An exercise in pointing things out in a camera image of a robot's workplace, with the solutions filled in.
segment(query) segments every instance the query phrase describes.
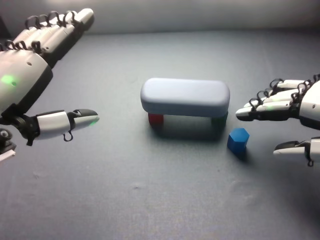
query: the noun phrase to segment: white robotic hand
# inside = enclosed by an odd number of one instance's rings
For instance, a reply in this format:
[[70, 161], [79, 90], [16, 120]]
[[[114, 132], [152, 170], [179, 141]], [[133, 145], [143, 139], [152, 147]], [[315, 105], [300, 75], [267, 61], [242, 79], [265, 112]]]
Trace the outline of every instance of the white robotic hand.
[[[15, 126], [31, 146], [33, 140], [64, 135], [96, 123], [95, 111], [79, 109], [25, 115], [53, 78], [52, 68], [77, 43], [94, 22], [91, 9], [80, 12], [31, 16], [13, 41], [0, 44], [0, 125]], [[12, 135], [0, 129], [0, 161], [13, 151]]]
[[[259, 91], [256, 98], [235, 114], [241, 121], [286, 121], [299, 119], [301, 124], [320, 130], [320, 74], [309, 80], [275, 79], [270, 88]], [[308, 166], [320, 162], [320, 139], [311, 141], [290, 141], [275, 147], [277, 158], [304, 159]]]

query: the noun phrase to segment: green light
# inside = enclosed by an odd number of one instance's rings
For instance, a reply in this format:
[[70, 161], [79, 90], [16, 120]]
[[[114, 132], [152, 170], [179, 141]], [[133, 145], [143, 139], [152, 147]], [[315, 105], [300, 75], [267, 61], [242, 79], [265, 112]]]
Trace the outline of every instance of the green light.
[[89, 126], [95, 125], [98, 122], [98, 120], [94, 120], [92, 123], [90, 123]]
[[12, 85], [12, 86], [17, 85], [17, 83], [15, 82], [15, 78], [11, 75], [4, 75], [1, 78], [1, 82], [3, 82], [4, 84]]

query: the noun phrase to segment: table surface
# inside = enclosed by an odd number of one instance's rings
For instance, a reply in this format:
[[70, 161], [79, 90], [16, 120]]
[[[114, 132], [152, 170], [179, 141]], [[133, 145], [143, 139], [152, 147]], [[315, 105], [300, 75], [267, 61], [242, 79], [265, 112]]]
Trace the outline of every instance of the table surface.
[[[3, 240], [313, 240], [320, 237], [320, 170], [273, 158], [277, 144], [319, 132], [241, 122], [235, 112], [275, 78], [320, 71], [320, 34], [214, 31], [87, 35], [54, 68], [29, 115], [93, 109], [100, 121], [25, 146], [0, 167]], [[140, 102], [153, 77], [224, 81], [225, 131], [209, 118], [165, 116], [154, 131]], [[227, 149], [245, 128], [247, 155]]]

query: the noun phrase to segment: blue hexagonal prism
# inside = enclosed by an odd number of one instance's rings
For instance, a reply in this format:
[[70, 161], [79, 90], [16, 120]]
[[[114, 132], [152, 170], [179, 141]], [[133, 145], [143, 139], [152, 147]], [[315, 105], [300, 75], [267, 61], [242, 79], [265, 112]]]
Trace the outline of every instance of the blue hexagonal prism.
[[234, 153], [243, 153], [250, 135], [244, 128], [235, 128], [230, 132], [227, 147]]

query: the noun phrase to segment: gray case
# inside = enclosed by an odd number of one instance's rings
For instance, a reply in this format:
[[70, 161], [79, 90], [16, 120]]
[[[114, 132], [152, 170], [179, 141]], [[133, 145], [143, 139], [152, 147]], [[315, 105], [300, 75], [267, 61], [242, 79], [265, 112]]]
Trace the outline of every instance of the gray case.
[[140, 97], [149, 114], [219, 118], [228, 112], [230, 91], [216, 80], [151, 78]]

